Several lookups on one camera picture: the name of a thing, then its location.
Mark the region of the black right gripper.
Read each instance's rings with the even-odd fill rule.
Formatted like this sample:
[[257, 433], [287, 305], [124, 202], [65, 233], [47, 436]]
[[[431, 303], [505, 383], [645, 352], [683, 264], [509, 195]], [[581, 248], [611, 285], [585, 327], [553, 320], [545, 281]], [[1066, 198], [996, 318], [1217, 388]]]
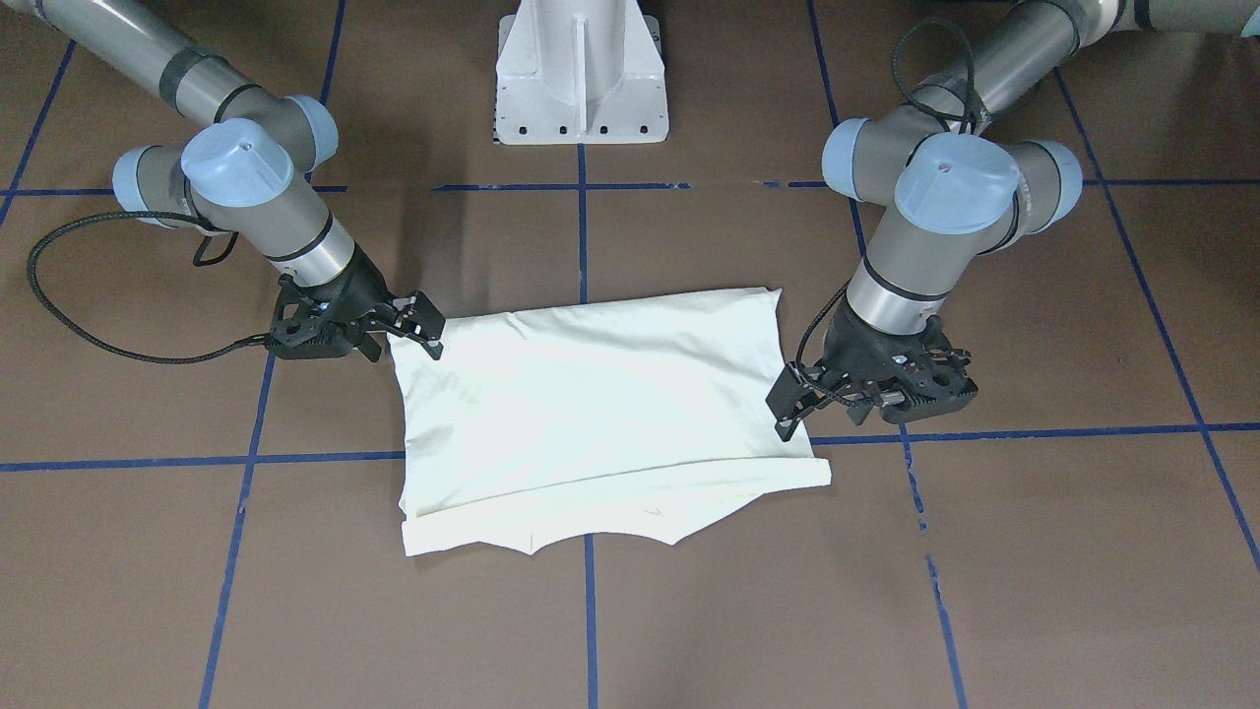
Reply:
[[381, 358], [375, 327], [418, 343], [433, 360], [444, 355], [445, 315], [415, 290], [391, 293], [377, 264], [357, 246], [341, 273], [323, 286], [302, 287], [294, 277], [278, 280], [266, 350], [280, 359], [341, 358], [360, 353]]

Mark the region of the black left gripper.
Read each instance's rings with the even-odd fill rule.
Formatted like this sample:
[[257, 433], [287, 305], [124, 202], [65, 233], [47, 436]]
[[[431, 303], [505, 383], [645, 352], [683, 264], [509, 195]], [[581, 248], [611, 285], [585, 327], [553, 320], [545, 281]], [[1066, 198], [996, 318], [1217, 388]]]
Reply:
[[956, 413], [976, 398], [969, 363], [971, 354], [953, 348], [939, 315], [926, 319], [917, 335], [886, 335], [842, 297], [816, 366], [785, 363], [765, 403], [782, 441], [835, 398], [856, 409], [854, 423], [874, 409], [890, 423], [922, 421]]

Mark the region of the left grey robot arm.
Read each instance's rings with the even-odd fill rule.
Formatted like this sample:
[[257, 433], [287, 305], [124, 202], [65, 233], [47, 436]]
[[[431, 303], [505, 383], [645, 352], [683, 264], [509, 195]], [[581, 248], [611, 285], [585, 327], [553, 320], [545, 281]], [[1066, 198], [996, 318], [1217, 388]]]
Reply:
[[1084, 167], [1056, 141], [993, 144], [984, 130], [1045, 76], [1113, 31], [1255, 37], [1255, 1], [1021, 1], [971, 44], [944, 18], [960, 58], [914, 87], [891, 72], [901, 103], [883, 118], [838, 123], [822, 154], [825, 184], [885, 208], [853, 277], [822, 309], [822, 355], [794, 356], [769, 392], [779, 440], [832, 404], [854, 423], [877, 412], [908, 423], [961, 411], [976, 397], [971, 355], [942, 331], [940, 309], [980, 254], [1003, 251], [1074, 210]]

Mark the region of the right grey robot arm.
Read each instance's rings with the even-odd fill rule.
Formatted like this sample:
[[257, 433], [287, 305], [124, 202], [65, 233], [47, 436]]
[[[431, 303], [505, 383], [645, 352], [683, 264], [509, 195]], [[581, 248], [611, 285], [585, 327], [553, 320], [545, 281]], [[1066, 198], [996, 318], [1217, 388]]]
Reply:
[[223, 55], [163, 21], [139, 1], [13, 1], [84, 47], [198, 126], [184, 147], [140, 147], [112, 170], [118, 212], [55, 228], [26, 259], [32, 293], [82, 340], [140, 360], [89, 335], [50, 301], [37, 280], [48, 247], [81, 227], [142, 220], [247, 239], [278, 269], [278, 298], [267, 331], [208, 353], [215, 359], [262, 348], [284, 359], [362, 353], [381, 356], [375, 336], [404, 337], [440, 358], [445, 319], [416, 290], [394, 293], [306, 176], [336, 152], [341, 135], [320, 99], [275, 96]]

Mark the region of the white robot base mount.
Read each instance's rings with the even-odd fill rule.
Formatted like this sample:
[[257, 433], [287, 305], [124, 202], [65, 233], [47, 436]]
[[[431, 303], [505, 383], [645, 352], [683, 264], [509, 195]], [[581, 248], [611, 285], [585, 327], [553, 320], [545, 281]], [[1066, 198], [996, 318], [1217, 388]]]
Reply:
[[522, 1], [498, 23], [491, 136], [508, 147], [662, 144], [659, 21], [639, 1]]

